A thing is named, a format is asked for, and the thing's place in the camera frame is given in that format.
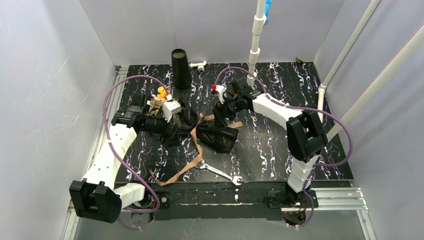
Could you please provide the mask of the tan satin ribbon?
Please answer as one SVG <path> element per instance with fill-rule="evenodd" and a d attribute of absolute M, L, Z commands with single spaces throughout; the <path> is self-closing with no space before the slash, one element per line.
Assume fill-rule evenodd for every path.
<path fill-rule="evenodd" d="M 225 121 L 215 119 L 214 115 L 196 113 L 187 109 L 179 113 L 174 123 L 180 127 L 179 146 L 176 153 L 169 153 L 166 166 L 160 163 L 161 170 L 150 170 L 151 178 L 160 186 L 168 185 L 183 179 L 204 157 L 203 147 L 207 147 L 218 154 L 228 154 L 232 151 L 237 140 L 239 130 L 243 124 L 238 121 L 226 124 Z"/>

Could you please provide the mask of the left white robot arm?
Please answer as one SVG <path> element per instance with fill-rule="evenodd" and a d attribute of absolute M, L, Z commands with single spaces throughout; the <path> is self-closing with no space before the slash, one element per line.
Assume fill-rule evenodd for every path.
<path fill-rule="evenodd" d="M 108 134 L 93 164 L 81 180 L 74 180 L 69 193 L 75 213 L 80 218 L 114 223 L 122 209 L 140 202 L 146 187 L 130 182 L 115 188 L 117 173 L 129 147 L 140 132 L 157 134 L 163 147 L 178 143 L 179 127 L 172 123 L 182 105 L 171 96 L 165 102 L 137 94 L 127 108 L 118 110 L 106 123 Z"/>

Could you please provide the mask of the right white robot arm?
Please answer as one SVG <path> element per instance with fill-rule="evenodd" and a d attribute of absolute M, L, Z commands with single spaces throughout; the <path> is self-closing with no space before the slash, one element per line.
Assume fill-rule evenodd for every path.
<path fill-rule="evenodd" d="M 218 96 L 213 109 L 216 120 L 234 120 L 237 113 L 250 110 L 283 126 L 287 136 L 287 147 L 293 156 L 288 188 L 293 193 L 306 190 L 310 184 L 310 173 L 328 139 L 316 112 L 292 109 L 269 93 L 253 89 L 246 80 L 231 82 L 232 91 L 223 85 L 214 84 L 211 93 Z"/>

